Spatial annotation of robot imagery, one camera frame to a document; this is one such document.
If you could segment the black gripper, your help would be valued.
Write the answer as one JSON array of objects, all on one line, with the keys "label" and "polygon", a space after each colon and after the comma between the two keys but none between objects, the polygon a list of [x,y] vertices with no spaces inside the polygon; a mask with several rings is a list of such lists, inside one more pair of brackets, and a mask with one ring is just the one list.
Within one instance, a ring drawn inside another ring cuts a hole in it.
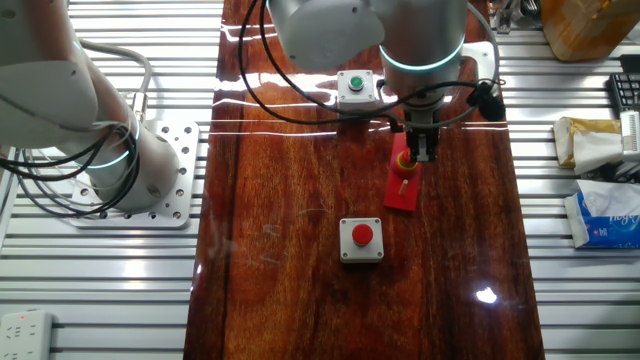
[{"label": "black gripper", "polygon": [[[440,109],[404,107],[404,120],[409,124],[408,130],[422,136],[422,161],[434,162],[437,159],[437,140],[440,130],[435,124],[440,122]],[[411,162],[417,162],[419,157],[419,136],[407,136],[407,148]]]}]

